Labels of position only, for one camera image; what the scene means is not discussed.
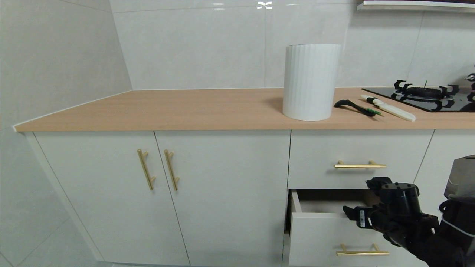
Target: brass bar handle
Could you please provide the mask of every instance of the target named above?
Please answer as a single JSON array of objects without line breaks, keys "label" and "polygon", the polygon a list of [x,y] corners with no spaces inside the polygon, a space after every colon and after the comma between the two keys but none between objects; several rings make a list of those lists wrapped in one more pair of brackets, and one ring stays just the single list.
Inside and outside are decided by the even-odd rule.
[{"label": "brass bar handle", "polygon": [[345,244],[341,244],[343,251],[337,251],[337,256],[387,256],[389,251],[380,250],[376,244],[373,244],[373,250],[368,251],[347,251]]},{"label": "brass bar handle", "polygon": [[386,164],[376,164],[374,161],[370,161],[369,164],[344,164],[342,160],[339,160],[335,164],[335,169],[385,169]]},{"label": "brass bar handle", "polygon": [[173,166],[171,165],[171,158],[173,157],[173,152],[168,152],[168,149],[165,149],[163,153],[165,153],[165,159],[167,160],[168,170],[170,171],[173,188],[175,189],[175,191],[178,191],[177,183],[180,180],[180,178],[175,177],[175,173],[173,172]]},{"label": "brass bar handle", "polygon": [[142,153],[142,149],[137,149],[137,154],[139,154],[140,163],[142,164],[143,173],[145,173],[147,184],[149,185],[150,190],[153,190],[153,182],[155,181],[156,177],[150,177],[150,174],[148,172],[147,163],[145,162],[145,158],[148,156],[148,152]]}]

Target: kitchen counter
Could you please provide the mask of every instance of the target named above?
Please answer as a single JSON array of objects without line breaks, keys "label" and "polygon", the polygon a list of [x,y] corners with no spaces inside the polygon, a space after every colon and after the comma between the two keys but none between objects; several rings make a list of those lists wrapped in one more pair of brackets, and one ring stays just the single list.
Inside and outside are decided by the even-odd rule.
[{"label": "kitchen counter", "polygon": [[[374,95],[360,87],[336,88],[334,102]],[[409,122],[382,111],[367,117],[353,108],[333,108],[329,119],[298,121],[282,114],[281,88],[129,91],[15,126],[18,132],[288,129],[475,129],[475,113],[430,113],[382,98],[413,113]]]}]

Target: open drawer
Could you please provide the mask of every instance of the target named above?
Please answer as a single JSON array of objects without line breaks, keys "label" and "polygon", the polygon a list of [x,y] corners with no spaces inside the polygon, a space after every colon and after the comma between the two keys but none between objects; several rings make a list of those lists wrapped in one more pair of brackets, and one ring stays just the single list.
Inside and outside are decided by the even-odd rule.
[{"label": "open drawer", "polygon": [[374,202],[378,199],[369,190],[291,190],[289,265],[424,266],[383,234],[360,229],[343,213],[343,205],[353,208]]}]

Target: gas stove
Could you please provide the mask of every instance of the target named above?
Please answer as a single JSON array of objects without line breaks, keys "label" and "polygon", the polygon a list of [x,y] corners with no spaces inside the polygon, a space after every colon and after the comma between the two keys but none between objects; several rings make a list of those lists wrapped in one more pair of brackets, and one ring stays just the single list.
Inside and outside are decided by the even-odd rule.
[{"label": "gas stove", "polygon": [[373,87],[363,90],[429,112],[475,112],[475,83],[472,88],[460,88],[458,85],[434,88],[403,84],[405,82],[397,80],[394,89]]}]

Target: white cylindrical container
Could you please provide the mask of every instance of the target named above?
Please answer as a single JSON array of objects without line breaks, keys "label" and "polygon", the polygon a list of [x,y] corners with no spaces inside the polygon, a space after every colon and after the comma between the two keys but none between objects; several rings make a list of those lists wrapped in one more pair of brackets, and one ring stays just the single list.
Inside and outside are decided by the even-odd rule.
[{"label": "white cylindrical container", "polygon": [[341,45],[296,45],[285,51],[284,115],[303,121],[330,117]]}]

